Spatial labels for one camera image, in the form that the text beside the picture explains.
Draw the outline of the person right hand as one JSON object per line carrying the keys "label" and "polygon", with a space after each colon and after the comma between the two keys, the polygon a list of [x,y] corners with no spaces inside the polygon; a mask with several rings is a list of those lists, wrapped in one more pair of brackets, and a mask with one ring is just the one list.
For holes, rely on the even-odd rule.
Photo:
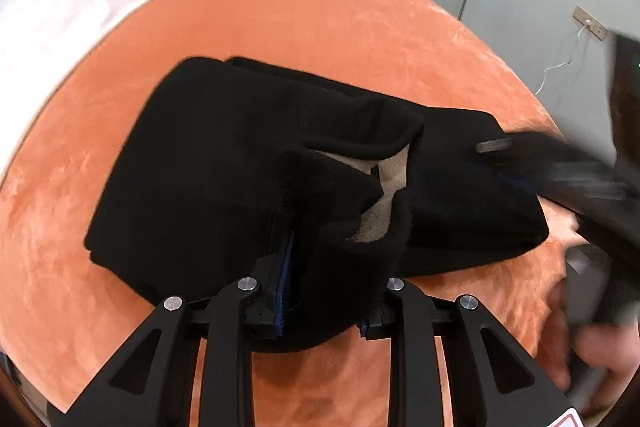
{"label": "person right hand", "polygon": [[580,411],[594,416],[610,409],[639,367],[639,326],[587,325],[570,339],[564,315],[565,280],[557,281],[552,287],[547,303],[550,313],[540,333],[538,364],[562,390],[570,385],[570,351],[586,364],[605,369],[604,381]]}

